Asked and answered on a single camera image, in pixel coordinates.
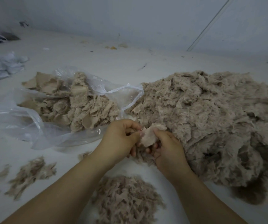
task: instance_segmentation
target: white table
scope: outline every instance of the white table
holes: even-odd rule
[[[83,68],[84,71],[118,84],[153,82],[176,71],[194,70],[203,70],[209,74],[222,71],[251,72],[254,79],[268,83],[268,65],[266,63],[243,63],[224,57],[192,52],[134,48],[131,44],[128,44],[128,48],[119,48],[118,42],[98,43],[88,37],[48,31],[32,29],[16,29],[16,31],[21,40],[0,44],[0,54],[15,51],[17,55],[28,56],[30,60],[25,64],[26,70],[0,81],[0,99],[11,88],[21,87],[21,82],[32,78],[36,71],[51,73],[55,68],[64,65]],[[80,43],[82,40],[88,41],[88,43]],[[117,47],[117,50],[105,48],[105,46],[111,47],[113,45]],[[0,222],[66,173],[78,162],[78,154],[95,149],[98,143],[99,141],[96,141],[64,150],[56,148],[31,150],[29,143],[10,138],[0,131],[0,171],[5,164],[12,165],[9,176],[5,181],[0,181],[0,189],[2,190],[0,193]],[[57,162],[56,176],[49,180],[35,182],[24,191],[21,199],[17,202],[3,195],[9,188],[6,181],[14,178],[22,165],[41,155],[45,157],[47,163]],[[149,168],[147,165],[138,165],[125,159],[108,173],[108,175],[117,174],[141,175],[145,181],[157,188],[167,204],[166,210],[160,210],[156,213],[158,223],[188,223],[176,192],[155,167]],[[231,197],[229,190],[225,187],[212,183],[207,185],[247,222],[268,223],[268,204],[251,206]],[[91,209],[88,206],[84,210],[79,223],[84,223],[84,220],[85,223],[93,222],[94,215]]]

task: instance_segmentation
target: white plastic sheet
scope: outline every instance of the white plastic sheet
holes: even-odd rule
[[[77,71],[83,70],[68,66],[56,69],[54,74],[65,81],[65,86],[70,87]],[[121,110],[117,119],[124,118],[125,109],[131,107],[144,93],[141,85],[118,85],[86,71],[83,72],[87,76],[86,81],[92,94],[106,95],[110,100],[117,102]],[[72,133],[69,127],[43,122],[36,111],[17,106],[32,97],[44,99],[54,96],[48,96],[35,90],[13,89],[0,102],[1,129],[16,139],[31,142],[32,149],[42,150],[53,146],[69,147],[91,143],[101,138],[107,128],[107,126],[99,126]]]

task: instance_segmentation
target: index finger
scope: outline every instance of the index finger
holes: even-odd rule
[[[124,125],[125,129],[132,128],[132,129],[135,129],[137,131],[142,130],[140,124],[138,122],[131,120],[131,119],[121,119],[120,121]]]

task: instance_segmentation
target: person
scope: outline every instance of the person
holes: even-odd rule
[[[66,174],[5,219],[2,224],[76,223],[98,182],[129,154],[136,156],[141,126],[133,120],[112,122],[96,149]],[[161,141],[148,148],[158,169],[175,188],[190,223],[246,223],[219,200],[190,169],[181,143],[154,129]]]

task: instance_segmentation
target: right hand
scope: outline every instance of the right hand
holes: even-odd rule
[[[170,132],[154,129],[155,135],[162,145],[154,144],[146,152],[155,158],[159,171],[171,182],[176,184],[181,181],[187,173],[191,173],[183,146],[181,142]]]

